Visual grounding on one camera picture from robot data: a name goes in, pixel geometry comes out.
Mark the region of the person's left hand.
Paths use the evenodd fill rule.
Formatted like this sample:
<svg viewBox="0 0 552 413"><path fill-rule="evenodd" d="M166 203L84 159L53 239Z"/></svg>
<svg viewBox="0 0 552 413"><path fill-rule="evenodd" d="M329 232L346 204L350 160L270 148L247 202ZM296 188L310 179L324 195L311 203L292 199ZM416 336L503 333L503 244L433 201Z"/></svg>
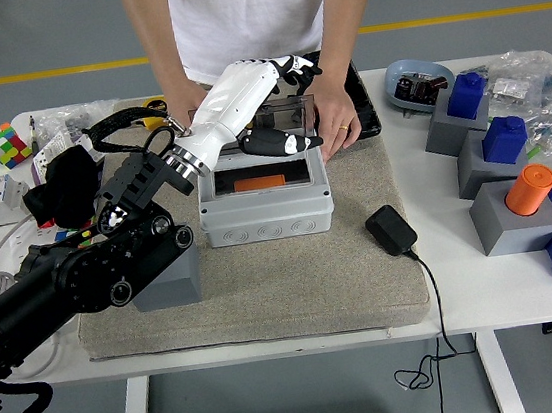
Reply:
<svg viewBox="0 0 552 413"><path fill-rule="evenodd" d="M313 83L307 93L314 98L319 118L318 134L324 142L320 151L324 163L327 163L338 151L357 141L361 123L344 86Z"/></svg>

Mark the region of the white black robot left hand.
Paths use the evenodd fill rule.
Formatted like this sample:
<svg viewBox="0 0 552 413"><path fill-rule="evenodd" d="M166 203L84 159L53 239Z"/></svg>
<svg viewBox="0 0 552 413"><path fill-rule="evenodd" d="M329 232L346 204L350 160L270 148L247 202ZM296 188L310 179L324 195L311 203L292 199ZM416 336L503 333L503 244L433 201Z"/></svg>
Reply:
<svg viewBox="0 0 552 413"><path fill-rule="evenodd" d="M280 78L321 72L312 61L295 55L234 62L195 111L190 134L175 143L199 161L202 173L207 173L215 169L222 147L243 132Z"/></svg>

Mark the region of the person's right hand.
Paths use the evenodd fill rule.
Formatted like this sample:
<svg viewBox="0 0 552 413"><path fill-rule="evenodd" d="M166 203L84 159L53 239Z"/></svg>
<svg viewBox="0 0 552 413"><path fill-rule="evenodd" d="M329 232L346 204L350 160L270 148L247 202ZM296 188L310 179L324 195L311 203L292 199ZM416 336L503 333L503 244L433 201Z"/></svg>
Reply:
<svg viewBox="0 0 552 413"><path fill-rule="evenodd" d="M190 112L198 109L207 94L205 87L191 81L172 86L163 93L169 115L186 127L191 125Z"/></svg>

